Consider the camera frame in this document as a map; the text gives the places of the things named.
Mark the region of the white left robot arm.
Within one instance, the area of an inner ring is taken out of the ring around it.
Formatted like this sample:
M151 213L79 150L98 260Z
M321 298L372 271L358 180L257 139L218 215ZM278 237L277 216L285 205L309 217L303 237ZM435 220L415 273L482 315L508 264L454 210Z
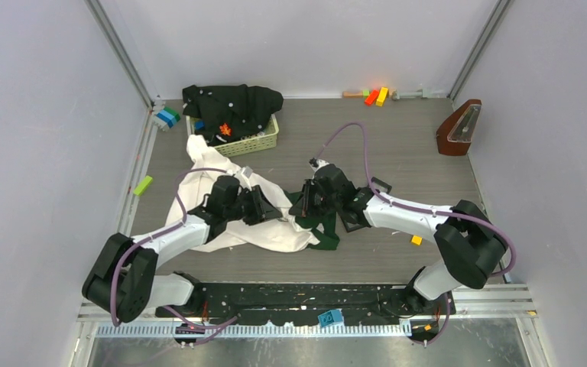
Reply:
M82 295L109 312L115 325L130 323L149 307L175 306L196 316L204 297L186 274L158 276L156 270L177 255L219 237L230 222L254 226L281 219L260 186L242 187L238 178L222 175L200 205L181 219L153 232L129 237L120 232L105 242L82 286Z

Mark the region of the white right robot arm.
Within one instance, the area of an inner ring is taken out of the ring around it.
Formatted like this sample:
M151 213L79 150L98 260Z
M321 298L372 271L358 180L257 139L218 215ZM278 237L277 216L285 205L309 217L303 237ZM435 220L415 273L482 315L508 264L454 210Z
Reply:
M406 304L414 313L426 313L436 299L458 287L483 288L508 250L472 202L431 206L389 194L389 186L375 178L356 187L334 164L313 164L290 215L320 218L336 214L351 229L385 228L417 235L432 242L441 259L421 268L404 288Z

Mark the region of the white and green t-shirt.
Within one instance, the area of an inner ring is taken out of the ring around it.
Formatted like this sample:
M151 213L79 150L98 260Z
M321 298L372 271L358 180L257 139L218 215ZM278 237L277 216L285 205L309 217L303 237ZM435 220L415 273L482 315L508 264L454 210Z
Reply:
M259 186L266 200L282 213L280 219L268 220L253 226L242 220L229 222L226 231L210 243L195 247L199 252L214 252L236 245L252 244L274 252L298 252L305 248L335 251L339 245L336 234L336 218L298 219L289 214L292 202L300 194L287 193L277 184L267 180L250 167L240 167L229 158L208 146L203 137L191 135L186 152L197 172L179 179L178 195L187 209L201 204L213 183L221 175L215 169L234 174L244 188Z

